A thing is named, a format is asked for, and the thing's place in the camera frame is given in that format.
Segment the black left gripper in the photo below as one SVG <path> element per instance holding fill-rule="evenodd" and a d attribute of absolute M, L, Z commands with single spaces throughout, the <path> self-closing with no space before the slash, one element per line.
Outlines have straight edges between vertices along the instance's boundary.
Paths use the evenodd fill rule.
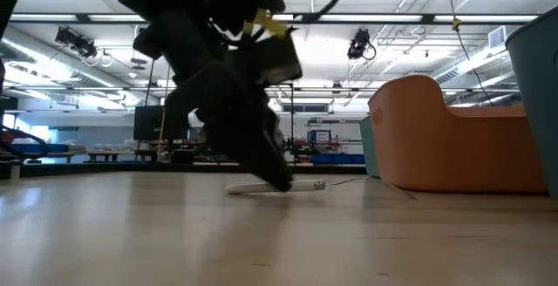
<path fill-rule="evenodd" d="M 168 56 L 176 88 L 167 97 L 167 131 L 178 137 L 196 112 L 211 148 L 237 161 L 279 192 L 291 189 L 291 171 L 276 141 L 278 118 L 264 111 L 248 81 L 219 59 Z"/>

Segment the white-handled metal fork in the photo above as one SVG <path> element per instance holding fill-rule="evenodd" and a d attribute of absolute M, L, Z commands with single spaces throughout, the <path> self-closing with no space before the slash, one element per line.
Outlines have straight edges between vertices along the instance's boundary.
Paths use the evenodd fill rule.
<path fill-rule="evenodd" d="M 405 191 L 402 188 L 396 187 L 388 182 L 384 182 L 377 176 L 370 177 L 357 177 L 348 180 L 325 180 L 325 179 L 314 179 L 314 180 L 295 180 L 291 182 L 291 186 L 288 192 L 313 192 L 313 191 L 323 191 L 331 187 L 342 186 L 344 184 L 352 183 L 355 181 L 379 181 L 385 186 L 391 187 L 394 190 L 398 190 L 402 194 L 411 198 L 412 200 L 417 200 L 417 198 Z M 259 193 L 280 193 L 280 190 L 271 186 L 266 182 L 259 183 L 248 183 L 248 184 L 237 184 L 237 185 L 227 185 L 224 187 L 224 193 L 229 195 L 242 195 L 242 194 L 259 194 Z"/>

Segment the blue and white sign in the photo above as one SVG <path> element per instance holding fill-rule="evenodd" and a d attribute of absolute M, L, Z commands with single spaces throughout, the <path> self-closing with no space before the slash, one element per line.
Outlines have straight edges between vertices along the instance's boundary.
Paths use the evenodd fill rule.
<path fill-rule="evenodd" d="M 307 134 L 309 143 L 330 143 L 331 130 L 310 130 Z"/>

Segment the blue storage crate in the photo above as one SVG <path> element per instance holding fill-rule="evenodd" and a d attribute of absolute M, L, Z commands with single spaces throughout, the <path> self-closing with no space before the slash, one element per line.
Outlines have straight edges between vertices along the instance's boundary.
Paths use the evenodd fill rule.
<path fill-rule="evenodd" d="M 321 153 L 311 156 L 311 162 L 315 165 L 353 165 L 364 164 L 363 154 L 349 153 Z"/>

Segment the green teal plastic bin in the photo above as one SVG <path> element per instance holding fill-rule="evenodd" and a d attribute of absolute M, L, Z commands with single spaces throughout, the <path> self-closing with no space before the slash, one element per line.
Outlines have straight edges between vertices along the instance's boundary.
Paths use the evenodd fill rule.
<path fill-rule="evenodd" d="M 371 117 L 366 116 L 359 122 L 363 145 L 366 172 L 369 176 L 379 177 L 378 159 L 373 138 Z"/>

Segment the black computer monitor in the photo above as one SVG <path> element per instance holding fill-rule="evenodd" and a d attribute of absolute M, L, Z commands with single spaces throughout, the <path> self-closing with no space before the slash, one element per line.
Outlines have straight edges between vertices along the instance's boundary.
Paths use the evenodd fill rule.
<path fill-rule="evenodd" d="M 163 125 L 164 106 L 137 106 L 134 111 L 133 138 L 135 140 L 161 140 L 166 138 Z"/>

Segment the background work table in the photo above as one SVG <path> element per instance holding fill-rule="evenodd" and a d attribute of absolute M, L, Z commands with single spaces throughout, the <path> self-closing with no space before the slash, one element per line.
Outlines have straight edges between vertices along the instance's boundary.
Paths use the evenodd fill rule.
<path fill-rule="evenodd" d="M 133 156 L 135 152 L 132 150 L 93 150 L 87 153 L 88 163 L 106 163 L 118 162 L 119 157 Z"/>

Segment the orange plastic bin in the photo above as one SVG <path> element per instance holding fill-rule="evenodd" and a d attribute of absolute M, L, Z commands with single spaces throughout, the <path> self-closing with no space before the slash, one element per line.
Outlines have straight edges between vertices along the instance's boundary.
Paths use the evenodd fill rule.
<path fill-rule="evenodd" d="M 430 77 L 382 85 L 368 102 L 379 175 L 404 190 L 547 194 L 522 106 L 448 107 Z"/>

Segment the black beam with light strips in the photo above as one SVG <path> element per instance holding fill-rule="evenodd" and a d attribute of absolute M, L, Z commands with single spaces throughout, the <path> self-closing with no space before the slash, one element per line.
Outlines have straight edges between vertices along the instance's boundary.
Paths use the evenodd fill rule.
<path fill-rule="evenodd" d="M 538 15 L 534 14 L 461 14 L 457 18 L 467 25 L 526 24 Z M 87 14 L 87 13 L 16 13 L 10 23 L 36 24 L 146 24 L 146 20 L 134 14 Z M 399 14 L 399 13 L 330 13 L 313 21 L 313 24 L 373 24 L 373 25 L 449 25 L 450 14 Z"/>

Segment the white air vent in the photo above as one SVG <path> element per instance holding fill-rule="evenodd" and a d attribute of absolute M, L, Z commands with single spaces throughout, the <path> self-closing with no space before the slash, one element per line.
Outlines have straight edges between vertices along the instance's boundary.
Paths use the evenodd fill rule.
<path fill-rule="evenodd" d="M 500 26 L 488 34 L 488 45 L 491 49 L 504 47 L 506 40 L 507 40 L 506 26 Z"/>

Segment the dark teal plastic bin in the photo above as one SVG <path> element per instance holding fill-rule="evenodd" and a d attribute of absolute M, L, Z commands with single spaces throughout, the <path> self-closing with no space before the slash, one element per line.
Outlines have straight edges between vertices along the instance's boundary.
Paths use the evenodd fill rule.
<path fill-rule="evenodd" d="M 550 196 L 558 201 L 558 5 L 506 41 Z"/>

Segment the black table frame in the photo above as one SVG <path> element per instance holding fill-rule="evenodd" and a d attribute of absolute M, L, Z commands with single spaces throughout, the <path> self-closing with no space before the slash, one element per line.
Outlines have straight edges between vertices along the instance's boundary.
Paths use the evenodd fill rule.
<path fill-rule="evenodd" d="M 293 174 L 366 174 L 365 167 L 339 166 L 295 166 L 290 167 Z M 182 164 L 149 164 L 149 163 L 71 163 L 71 164 L 30 164 L 22 165 L 22 178 L 56 176 L 67 174 L 96 174 L 109 172 L 172 172 L 172 173 L 216 173 L 216 174 L 247 174 L 246 167 L 231 165 L 182 165 Z"/>

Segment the silver ventilation duct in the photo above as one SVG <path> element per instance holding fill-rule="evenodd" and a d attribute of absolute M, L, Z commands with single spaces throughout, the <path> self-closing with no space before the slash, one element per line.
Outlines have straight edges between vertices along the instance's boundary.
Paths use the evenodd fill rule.
<path fill-rule="evenodd" d="M 44 44 L 15 28 L 9 27 L 0 41 L 0 51 L 8 64 L 7 79 L 17 86 L 80 88 L 85 92 L 107 92 L 124 97 L 126 104 L 136 105 L 145 99 L 126 82 L 89 66 L 66 53 L 64 46 Z"/>

